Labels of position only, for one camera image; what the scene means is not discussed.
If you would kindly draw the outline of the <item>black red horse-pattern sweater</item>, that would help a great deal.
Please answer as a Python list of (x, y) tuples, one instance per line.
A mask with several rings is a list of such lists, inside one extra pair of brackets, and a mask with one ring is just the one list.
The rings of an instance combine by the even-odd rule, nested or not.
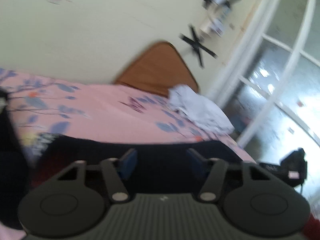
[(129, 193), (195, 193), (204, 184), (191, 172), (188, 149), (204, 158), (223, 159), (229, 163), (253, 161), (234, 142), (210, 140), (178, 144), (112, 144), (42, 133), (35, 142), (40, 159), (31, 174), (31, 187), (36, 188), (77, 160), (98, 165), (108, 158), (121, 158), (128, 150), (137, 151), (137, 164), (131, 176), (124, 179)]

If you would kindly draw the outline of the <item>brown perforated cushion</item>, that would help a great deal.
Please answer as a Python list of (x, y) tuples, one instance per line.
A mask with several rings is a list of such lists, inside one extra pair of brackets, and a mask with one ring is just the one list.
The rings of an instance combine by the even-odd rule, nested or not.
[(181, 55), (167, 41), (158, 41), (146, 48), (117, 76), (114, 84), (166, 98), (169, 89), (176, 85), (188, 85), (194, 92), (200, 91)]

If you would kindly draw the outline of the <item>white framed glass door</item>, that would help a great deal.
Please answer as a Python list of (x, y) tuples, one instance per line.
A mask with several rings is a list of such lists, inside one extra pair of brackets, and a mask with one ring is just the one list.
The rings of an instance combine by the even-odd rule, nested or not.
[(215, 102), (247, 151), (319, 146), (319, 0), (263, 0)]

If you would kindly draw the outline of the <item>black bag on floor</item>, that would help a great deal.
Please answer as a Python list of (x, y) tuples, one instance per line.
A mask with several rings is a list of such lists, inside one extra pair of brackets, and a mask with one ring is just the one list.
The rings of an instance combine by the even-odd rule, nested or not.
[(279, 164), (259, 163), (258, 174), (253, 178), (265, 183), (272, 191), (291, 192), (297, 186), (303, 187), (307, 179), (308, 162), (305, 160), (305, 151), (298, 148), (292, 151)]

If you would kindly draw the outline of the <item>white crumpled garment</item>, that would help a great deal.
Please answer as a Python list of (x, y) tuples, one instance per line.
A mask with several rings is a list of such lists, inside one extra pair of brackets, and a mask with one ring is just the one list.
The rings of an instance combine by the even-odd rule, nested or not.
[(234, 131), (234, 126), (225, 113), (188, 85), (177, 85), (169, 89), (168, 106), (205, 131), (216, 134), (231, 134)]

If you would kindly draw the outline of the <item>pink floral bed sheet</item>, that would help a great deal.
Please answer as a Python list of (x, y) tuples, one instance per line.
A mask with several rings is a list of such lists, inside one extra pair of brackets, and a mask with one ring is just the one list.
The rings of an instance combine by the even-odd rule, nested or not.
[(1, 70), (9, 114), (27, 163), (44, 152), (45, 133), (111, 143), (178, 143), (217, 140), (249, 160), (230, 136), (197, 127), (171, 111), (164, 97), (122, 85), (82, 85)]

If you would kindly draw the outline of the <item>white plug adapter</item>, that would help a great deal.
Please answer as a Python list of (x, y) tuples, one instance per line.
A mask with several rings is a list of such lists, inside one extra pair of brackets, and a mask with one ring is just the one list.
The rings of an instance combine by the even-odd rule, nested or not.
[(216, 33), (216, 24), (209, 18), (205, 18), (199, 27), (200, 36), (203, 38), (211, 37)]

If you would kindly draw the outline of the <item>black tape cross lower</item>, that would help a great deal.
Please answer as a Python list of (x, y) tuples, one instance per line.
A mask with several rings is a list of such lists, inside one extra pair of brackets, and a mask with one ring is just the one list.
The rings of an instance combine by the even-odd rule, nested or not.
[(188, 25), (188, 27), (191, 32), (192, 38), (188, 38), (185, 35), (181, 34), (180, 39), (191, 47), (191, 51), (198, 59), (199, 66), (203, 69), (204, 63), (203, 63), (203, 57), (202, 57), (201, 51), (206, 52), (208, 55), (210, 55), (213, 58), (217, 58), (217, 54), (201, 44), (202, 41), (200, 37), (197, 35), (193, 25), (190, 24)]

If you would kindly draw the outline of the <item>white power strip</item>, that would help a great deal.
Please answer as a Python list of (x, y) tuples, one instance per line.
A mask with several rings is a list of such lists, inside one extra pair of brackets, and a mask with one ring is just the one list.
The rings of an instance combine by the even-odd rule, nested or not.
[(213, 31), (218, 35), (222, 36), (224, 33), (224, 22), (231, 12), (229, 6), (224, 5), (216, 9), (214, 18), (213, 18)]

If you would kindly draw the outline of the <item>black clothes pile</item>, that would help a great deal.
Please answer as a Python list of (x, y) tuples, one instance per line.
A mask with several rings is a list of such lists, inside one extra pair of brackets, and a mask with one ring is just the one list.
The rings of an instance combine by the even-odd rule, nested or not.
[(1, 223), (21, 230), (18, 206), (29, 192), (31, 170), (7, 111), (8, 93), (1, 90)]

